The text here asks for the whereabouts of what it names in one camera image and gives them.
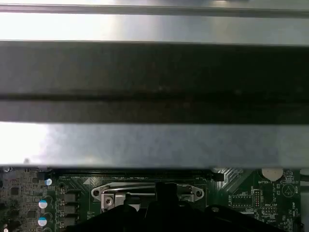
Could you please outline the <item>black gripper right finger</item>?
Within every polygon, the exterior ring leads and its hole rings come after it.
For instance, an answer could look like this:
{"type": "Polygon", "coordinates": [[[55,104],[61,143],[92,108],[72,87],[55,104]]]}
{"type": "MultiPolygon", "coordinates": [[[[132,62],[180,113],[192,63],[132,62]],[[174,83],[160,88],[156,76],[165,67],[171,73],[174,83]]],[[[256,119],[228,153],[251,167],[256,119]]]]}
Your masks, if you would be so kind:
{"type": "Polygon", "coordinates": [[[168,232],[281,232],[282,229],[221,205],[203,211],[177,198],[174,183],[166,184],[166,231],[168,232]]]}

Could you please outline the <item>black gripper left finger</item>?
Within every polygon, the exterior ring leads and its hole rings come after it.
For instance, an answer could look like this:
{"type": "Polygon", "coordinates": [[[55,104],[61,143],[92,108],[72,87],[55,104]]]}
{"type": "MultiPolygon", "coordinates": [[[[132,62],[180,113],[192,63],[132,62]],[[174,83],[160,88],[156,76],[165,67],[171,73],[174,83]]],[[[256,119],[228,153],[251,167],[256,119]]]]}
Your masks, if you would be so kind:
{"type": "Polygon", "coordinates": [[[156,201],[148,207],[149,215],[142,216],[134,207],[124,204],[101,213],[87,221],[68,226],[66,232],[165,232],[166,222],[159,216],[158,206],[163,202],[165,183],[155,186],[156,201]]]}

